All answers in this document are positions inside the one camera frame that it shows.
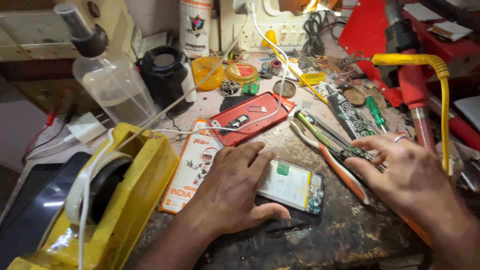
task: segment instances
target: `coil spring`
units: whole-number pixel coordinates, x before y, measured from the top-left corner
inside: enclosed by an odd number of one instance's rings
[[[345,57],[338,63],[338,67],[340,69],[346,68],[348,65],[354,64],[363,59],[363,52],[361,50],[357,50],[350,54],[349,56]]]

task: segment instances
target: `right hand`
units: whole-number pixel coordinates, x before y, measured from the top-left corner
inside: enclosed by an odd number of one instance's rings
[[[375,135],[352,142],[353,147],[378,150],[372,163],[387,161],[388,168],[383,173],[364,159],[349,158],[345,163],[390,207],[420,226],[433,229],[437,223],[461,212],[461,204],[440,159],[406,138],[395,143],[397,136]]]

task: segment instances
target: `yellow label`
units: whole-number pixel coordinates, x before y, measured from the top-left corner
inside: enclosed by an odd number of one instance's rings
[[[325,72],[320,72],[320,73],[312,73],[312,74],[302,74],[301,75],[302,79],[307,81],[308,84],[310,85],[317,85],[320,83],[320,81],[324,82],[325,81]]]

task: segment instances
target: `smartphone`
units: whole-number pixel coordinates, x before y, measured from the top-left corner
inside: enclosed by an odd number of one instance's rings
[[[257,194],[296,210],[320,215],[324,200],[324,177],[296,164],[274,159]]]

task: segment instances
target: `black container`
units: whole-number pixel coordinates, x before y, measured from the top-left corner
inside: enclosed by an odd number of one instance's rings
[[[155,102],[166,108],[195,86],[189,59],[177,48],[160,46],[140,60],[140,73]],[[170,111],[182,113],[197,98],[196,90]]]

